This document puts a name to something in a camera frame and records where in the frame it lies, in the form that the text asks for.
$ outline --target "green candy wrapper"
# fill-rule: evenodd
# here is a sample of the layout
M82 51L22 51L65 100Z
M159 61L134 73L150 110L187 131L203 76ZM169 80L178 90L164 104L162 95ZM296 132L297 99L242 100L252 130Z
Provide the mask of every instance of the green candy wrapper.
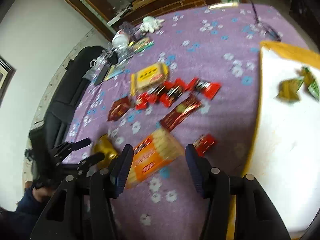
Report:
M303 66L301 70L302 76L304 76L304 83L306 84L309 93L317 100L320 100L319 96L319 85L316 81L316 78L312 75L307 66Z

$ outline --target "picture frame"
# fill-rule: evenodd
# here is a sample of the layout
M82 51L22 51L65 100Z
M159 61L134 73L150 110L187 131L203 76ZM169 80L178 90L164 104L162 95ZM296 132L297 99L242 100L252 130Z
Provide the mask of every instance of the picture frame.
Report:
M15 69L11 67L3 58L0 56L0 106L4 93L8 87L8 84L15 72Z

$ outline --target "floor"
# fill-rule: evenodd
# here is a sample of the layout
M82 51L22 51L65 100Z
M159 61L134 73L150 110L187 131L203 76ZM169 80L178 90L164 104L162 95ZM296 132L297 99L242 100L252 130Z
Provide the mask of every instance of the floor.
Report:
M300 36L305 40L309 49L319 53L319 49L310 38L310 36L300 27L300 25L289 16L290 2L287 0L252 0L254 3L268 4L276 8L281 15L297 30Z

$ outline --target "table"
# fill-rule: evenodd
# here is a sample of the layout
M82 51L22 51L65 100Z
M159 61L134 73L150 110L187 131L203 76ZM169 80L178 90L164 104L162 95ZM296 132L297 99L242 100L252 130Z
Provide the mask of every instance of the table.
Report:
M272 7L257 5L261 20L283 36L283 42L306 47L295 29ZM112 103L129 93L130 74L164 61L170 80L193 77L220 82L212 101L197 97L203 106L171 133L183 147L202 134L210 133L216 145L206 157L229 175L240 175L251 147L258 109L260 68L259 42L267 39L254 25L250 4L237 8L208 10L194 8L162 16L161 31L150 37L155 44L135 55L124 74L94 87L90 84L80 102L67 141L89 137L96 141L108 134L120 152L125 144L136 146L149 135L170 109L149 106L145 111L129 110L116 122L107 122ZM175 107L188 95L173 104ZM65 162L86 158L92 145L73 152ZM208 201L196 193L183 156L135 188L125 190L112 201L116 223L127 239L198 239Z

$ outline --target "orange snack package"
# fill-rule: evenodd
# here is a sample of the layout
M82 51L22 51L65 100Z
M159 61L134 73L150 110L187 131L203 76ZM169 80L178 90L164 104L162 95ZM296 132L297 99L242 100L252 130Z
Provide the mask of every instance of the orange snack package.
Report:
M133 150L126 187L130 188L184 154L183 147L166 130L159 128Z

